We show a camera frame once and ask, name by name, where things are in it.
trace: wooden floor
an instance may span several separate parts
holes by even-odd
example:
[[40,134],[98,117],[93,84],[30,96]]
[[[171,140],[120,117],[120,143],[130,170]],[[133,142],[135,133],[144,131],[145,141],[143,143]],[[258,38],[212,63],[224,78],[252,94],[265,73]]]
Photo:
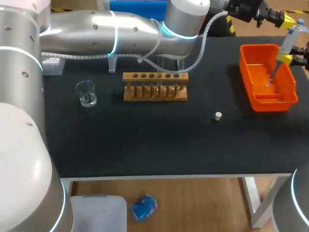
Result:
[[[307,0],[267,0],[276,10],[309,10]],[[96,9],[96,0],[52,0],[52,8]],[[291,14],[304,18],[309,14]],[[285,30],[264,22],[257,29],[255,22],[232,19],[238,36],[285,35]],[[297,45],[305,46],[309,34],[300,36]],[[271,178],[256,178],[260,195]],[[104,193],[119,195],[127,204],[145,193],[158,202],[158,210],[142,223],[128,214],[128,232],[273,232],[271,221],[263,229],[252,230],[243,186],[238,178],[93,181],[74,183],[73,195]]]
[[73,195],[120,195],[127,204],[144,194],[158,210],[142,223],[128,213],[128,232],[273,232],[271,222],[252,230],[238,178],[116,180],[79,182]]

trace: yellow object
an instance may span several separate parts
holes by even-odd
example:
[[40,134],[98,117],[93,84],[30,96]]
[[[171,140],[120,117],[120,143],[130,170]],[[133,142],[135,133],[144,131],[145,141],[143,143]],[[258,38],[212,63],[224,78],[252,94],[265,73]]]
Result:
[[284,12],[284,22],[280,28],[292,28],[296,24],[295,20],[292,19],[286,12]]
[[234,26],[233,26],[233,25],[230,27],[230,31],[231,31],[231,33],[234,33],[234,32],[235,32],[235,29],[234,29]]
[[229,15],[226,17],[227,22],[231,21],[231,19],[232,19],[232,18],[231,18],[231,16],[229,16]]
[[286,63],[287,65],[290,65],[292,60],[293,60],[293,56],[281,54],[277,60],[282,61],[282,62]]
[[305,14],[303,11],[294,11],[296,14]]
[[68,11],[73,11],[70,9],[51,9],[52,12],[68,12]]

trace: blue plastic bag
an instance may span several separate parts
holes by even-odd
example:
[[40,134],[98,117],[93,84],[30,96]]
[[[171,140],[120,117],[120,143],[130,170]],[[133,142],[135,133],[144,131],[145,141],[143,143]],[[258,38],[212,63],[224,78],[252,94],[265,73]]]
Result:
[[158,206],[155,199],[147,194],[130,206],[130,210],[132,210],[137,222],[145,220],[153,214],[157,208]]

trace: white table leg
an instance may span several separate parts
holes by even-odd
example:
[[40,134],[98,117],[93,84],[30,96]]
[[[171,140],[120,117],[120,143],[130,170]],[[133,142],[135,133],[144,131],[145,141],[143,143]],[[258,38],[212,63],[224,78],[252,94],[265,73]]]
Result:
[[117,65],[117,57],[108,57],[108,72],[115,73]]
[[157,57],[157,63],[156,63],[159,67],[164,68],[164,57]]
[[61,181],[68,195],[71,196],[73,181],[70,181],[69,179],[66,179],[66,178],[62,178]]
[[269,184],[269,186],[266,188],[266,190],[262,193],[262,200],[266,198],[267,194],[269,193],[269,191],[271,190],[271,188],[274,186],[274,184],[277,182],[277,176],[272,178],[271,183]]
[[184,70],[184,59],[178,59],[177,60],[177,68],[178,70]]
[[260,202],[254,177],[242,178],[251,214],[251,225],[253,228],[262,228],[271,217],[272,202],[275,194],[287,178],[288,177],[286,176],[277,177],[276,182],[262,202]]

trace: orange plastic tray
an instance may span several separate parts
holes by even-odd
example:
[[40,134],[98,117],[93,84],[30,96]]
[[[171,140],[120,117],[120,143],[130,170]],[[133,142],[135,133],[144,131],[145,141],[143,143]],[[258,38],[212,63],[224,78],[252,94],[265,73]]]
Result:
[[240,47],[240,71],[252,108],[257,112],[287,111],[298,101],[296,81],[283,63],[272,83],[279,47],[275,44],[246,44]]

